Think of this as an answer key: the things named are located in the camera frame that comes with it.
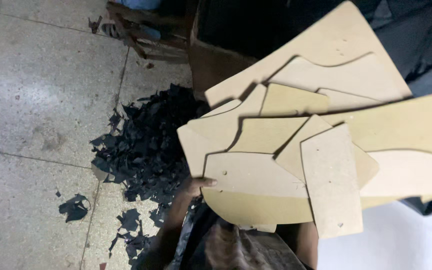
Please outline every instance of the white surface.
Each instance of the white surface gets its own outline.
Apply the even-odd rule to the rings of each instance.
[[[363,224],[320,240],[318,270],[432,270],[432,216],[393,202],[364,210]]]

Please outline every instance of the stack of cardboard templates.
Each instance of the stack of cardboard templates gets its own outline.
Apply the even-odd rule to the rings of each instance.
[[[208,89],[213,111],[178,136],[191,175],[218,180],[202,192],[226,221],[274,231],[314,220],[321,238],[355,234],[362,209],[432,199],[432,95],[410,97],[366,20],[344,2]]]

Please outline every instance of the tiled floor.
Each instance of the tiled floor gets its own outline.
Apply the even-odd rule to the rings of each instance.
[[[145,233],[157,228],[149,201],[125,202],[100,184],[89,140],[107,132],[112,108],[191,85],[188,65],[137,57],[121,41],[91,34],[106,0],[0,0],[0,270],[129,269],[116,216],[138,208]],[[59,190],[62,197],[55,193]],[[85,195],[90,213],[65,223],[58,205]]]

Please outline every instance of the hand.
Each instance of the hand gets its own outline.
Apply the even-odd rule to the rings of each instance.
[[[179,190],[182,193],[182,195],[186,195],[193,198],[201,195],[201,187],[213,187],[217,183],[218,181],[215,179],[192,178],[190,176],[183,181]]]

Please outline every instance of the person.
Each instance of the person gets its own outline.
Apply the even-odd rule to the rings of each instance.
[[[183,181],[156,241],[138,269],[162,270],[169,265],[192,199],[201,195],[201,187],[216,184],[213,179]],[[318,240],[314,222],[278,224],[275,233],[243,230],[206,206],[196,214],[180,269],[313,270],[317,265]]]

